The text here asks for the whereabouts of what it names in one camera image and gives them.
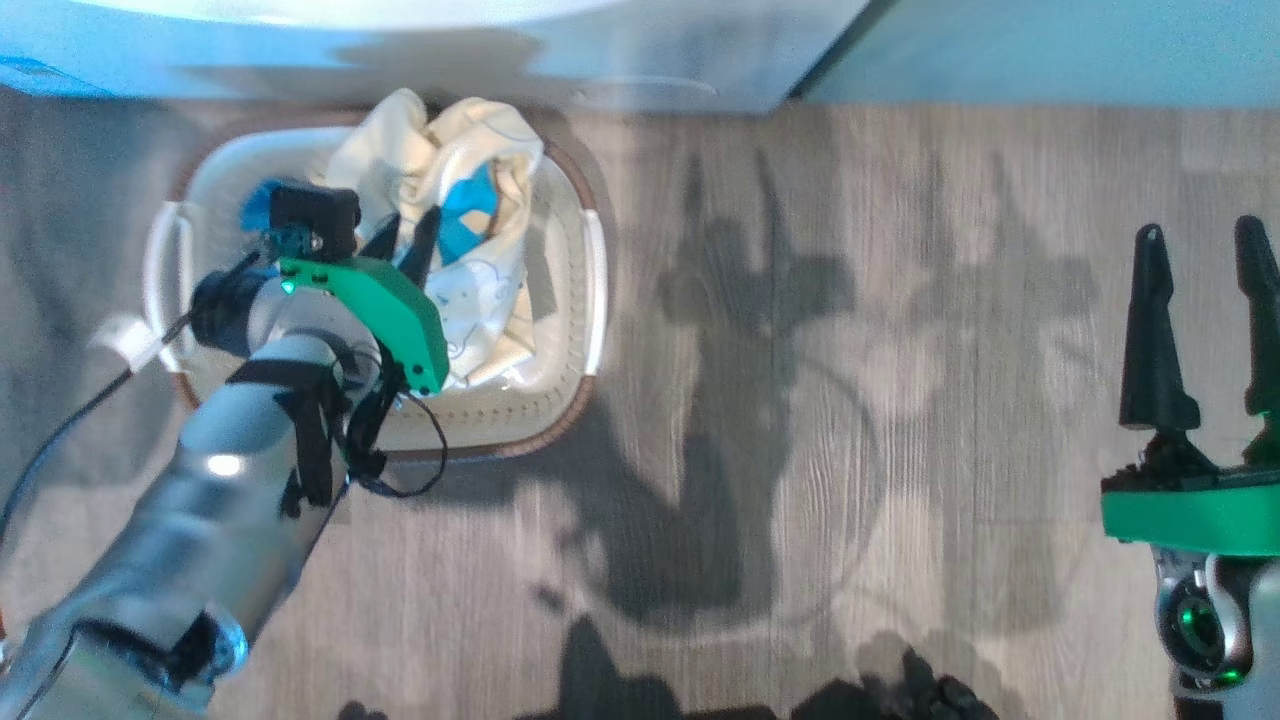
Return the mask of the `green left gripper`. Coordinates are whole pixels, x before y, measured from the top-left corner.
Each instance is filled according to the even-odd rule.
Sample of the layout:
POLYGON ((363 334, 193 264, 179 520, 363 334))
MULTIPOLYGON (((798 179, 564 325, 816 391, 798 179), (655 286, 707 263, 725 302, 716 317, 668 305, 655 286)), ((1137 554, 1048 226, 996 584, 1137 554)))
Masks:
POLYGON ((396 256, 401 215, 388 217, 360 250, 361 258, 320 263, 282 258, 282 279, 328 292, 340 301, 402 365, 408 387, 438 395, 451 373, 440 314, 424 293, 440 232, 442 208, 430 208, 413 228, 410 249, 396 256))

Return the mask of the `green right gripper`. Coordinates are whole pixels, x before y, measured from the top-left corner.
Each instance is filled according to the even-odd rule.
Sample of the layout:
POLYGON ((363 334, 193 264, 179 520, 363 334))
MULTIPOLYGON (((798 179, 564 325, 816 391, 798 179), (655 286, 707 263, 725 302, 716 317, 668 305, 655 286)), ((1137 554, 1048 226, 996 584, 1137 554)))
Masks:
MULTIPOLYGON (((1249 307, 1251 382, 1245 413, 1279 409, 1279 269, 1258 217, 1234 229, 1236 278, 1249 307)), ((1185 391, 1170 302, 1172 269, 1164 229, 1147 224, 1134 241, 1132 292, 1119 424, 1155 434, 1140 459, 1102 479, 1106 536, 1155 548, 1233 557, 1275 557, 1277 529, 1277 419, 1266 418, 1243 451, 1222 468, 1190 441, 1201 407, 1185 391)))

